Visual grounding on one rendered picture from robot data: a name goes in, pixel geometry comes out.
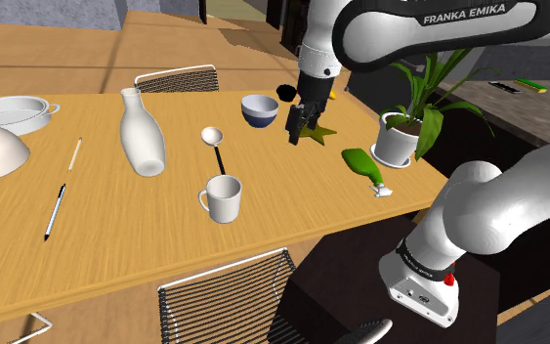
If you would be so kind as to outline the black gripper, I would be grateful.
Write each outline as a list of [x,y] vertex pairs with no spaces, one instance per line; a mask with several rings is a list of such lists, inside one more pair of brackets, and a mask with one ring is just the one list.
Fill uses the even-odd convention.
[[300,72],[297,85],[300,105],[290,107],[285,124],[290,144],[298,144],[305,125],[308,129],[317,128],[318,119],[325,111],[334,80],[334,77],[317,78],[304,71]]

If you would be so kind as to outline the olive green star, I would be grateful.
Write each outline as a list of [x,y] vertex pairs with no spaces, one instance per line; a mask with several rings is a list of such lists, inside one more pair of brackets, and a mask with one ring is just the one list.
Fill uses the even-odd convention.
[[328,128],[321,127],[319,125],[316,126],[315,129],[310,129],[307,125],[305,125],[301,132],[299,137],[300,138],[311,138],[320,145],[324,146],[324,137],[328,135],[334,135],[336,134],[335,130],[331,130]]

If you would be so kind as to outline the small black round object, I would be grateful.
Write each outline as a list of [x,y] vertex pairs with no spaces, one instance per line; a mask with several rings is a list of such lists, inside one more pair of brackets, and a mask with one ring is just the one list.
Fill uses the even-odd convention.
[[281,84],[276,88],[275,91],[278,98],[286,103],[291,103],[297,95],[296,88],[289,84]]

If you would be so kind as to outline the blue and white bowl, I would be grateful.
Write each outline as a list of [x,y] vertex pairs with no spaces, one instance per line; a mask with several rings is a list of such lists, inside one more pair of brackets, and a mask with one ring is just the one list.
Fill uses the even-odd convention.
[[270,125],[278,112],[278,102],[265,95],[248,95],[241,99],[241,113],[247,123],[255,128]]

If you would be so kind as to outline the green spray bottle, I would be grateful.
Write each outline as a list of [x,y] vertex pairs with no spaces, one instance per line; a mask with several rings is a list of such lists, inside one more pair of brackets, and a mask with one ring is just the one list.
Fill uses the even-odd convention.
[[370,179],[372,182],[370,187],[375,191],[375,197],[390,196],[393,193],[384,185],[379,168],[363,149],[344,149],[341,151],[341,156],[354,173]]

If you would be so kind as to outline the green plant in white pot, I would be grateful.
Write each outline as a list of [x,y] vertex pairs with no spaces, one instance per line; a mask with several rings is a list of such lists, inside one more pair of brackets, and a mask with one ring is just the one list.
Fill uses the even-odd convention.
[[457,49],[444,63],[436,53],[426,55],[422,77],[412,74],[405,64],[392,64],[409,82],[410,105],[387,107],[380,112],[378,138],[371,150],[375,160],[389,167],[404,168],[411,158],[420,159],[434,145],[441,134],[446,111],[467,109],[478,116],[484,115],[466,101],[445,105],[445,96],[430,100],[440,83],[471,52],[470,48]]

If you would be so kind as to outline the white mug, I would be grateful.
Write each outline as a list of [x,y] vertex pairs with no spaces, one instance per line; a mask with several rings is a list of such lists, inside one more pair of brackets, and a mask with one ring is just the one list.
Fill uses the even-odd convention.
[[242,184],[236,177],[219,175],[211,178],[197,197],[213,221],[227,224],[238,216],[241,192]]

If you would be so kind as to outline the white ceramic vase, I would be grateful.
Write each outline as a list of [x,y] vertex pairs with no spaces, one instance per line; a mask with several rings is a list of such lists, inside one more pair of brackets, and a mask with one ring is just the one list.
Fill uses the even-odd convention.
[[146,110],[141,91],[120,91],[124,113],[120,120],[120,141],[133,170],[142,177],[162,173],[166,164],[165,142],[160,127]]

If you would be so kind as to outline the dark robot stand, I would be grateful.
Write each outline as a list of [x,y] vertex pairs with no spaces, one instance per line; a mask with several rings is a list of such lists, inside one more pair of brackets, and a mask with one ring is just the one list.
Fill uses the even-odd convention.
[[379,276],[380,258],[412,227],[399,216],[324,236],[289,278],[278,313],[311,344],[334,344],[382,318],[393,327],[378,344],[550,344],[550,300],[496,324],[499,313],[550,289],[550,220],[501,253],[458,260],[460,307],[449,328],[394,302]]

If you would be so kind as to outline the grey side table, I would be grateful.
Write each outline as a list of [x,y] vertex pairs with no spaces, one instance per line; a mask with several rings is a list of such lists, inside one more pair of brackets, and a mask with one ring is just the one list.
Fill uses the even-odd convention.
[[508,93],[487,81],[467,81],[450,97],[472,103],[485,114],[499,118],[501,123],[517,128],[525,139],[535,140],[536,146],[550,144],[550,80],[536,80],[537,84],[547,88],[543,94],[516,85],[511,80],[501,80],[501,83],[521,93]]

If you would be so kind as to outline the wooden dining table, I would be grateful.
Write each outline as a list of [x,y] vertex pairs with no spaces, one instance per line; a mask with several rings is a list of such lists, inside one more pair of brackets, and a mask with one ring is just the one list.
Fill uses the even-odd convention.
[[[0,322],[420,210],[445,184],[443,174],[417,161],[383,168],[393,193],[375,197],[341,151],[368,149],[379,126],[345,97],[329,102],[321,117],[336,131],[324,146],[288,142],[288,104],[270,126],[249,126],[241,99],[239,91],[144,95],[165,139],[166,167],[143,178],[120,144],[119,96],[54,96],[59,112],[24,137],[29,160],[0,179]],[[209,126],[223,133],[225,175],[242,184],[238,216],[227,224],[213,221],[197,197],[222,175],[200,137]]]

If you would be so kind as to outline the beige pencil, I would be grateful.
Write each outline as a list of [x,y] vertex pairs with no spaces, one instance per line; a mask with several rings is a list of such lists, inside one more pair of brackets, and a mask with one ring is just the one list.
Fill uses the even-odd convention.
[[71,158],[70,163],[69,163],[68,168],[67,168],[68,173],[70,173],[73,169],[74,163],[76,161],[77,155],[79,153],[79,150],[80,150],[80,147],[81,147],[81,144],[82,144],[82,140],[83,139],[81,137],[78,138],[78,141],[76,143],[72,158]]

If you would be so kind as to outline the silver and black pen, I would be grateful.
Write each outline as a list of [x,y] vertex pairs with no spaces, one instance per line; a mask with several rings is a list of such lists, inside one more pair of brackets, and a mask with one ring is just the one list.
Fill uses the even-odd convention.
[[66,190],[66,184],[63,184],[61,186],[60,190],[59,190],[53,212],[51,214],[47,229],[46,229],[45,234],[44,234],[44,242],[46,242],[48,240],[48,238],[51,236],[52,229],[54,228],[54,224],[55,224],[58,212],[59,212],[61,204],[63,202],[63,196],[64,196],[65,190]]

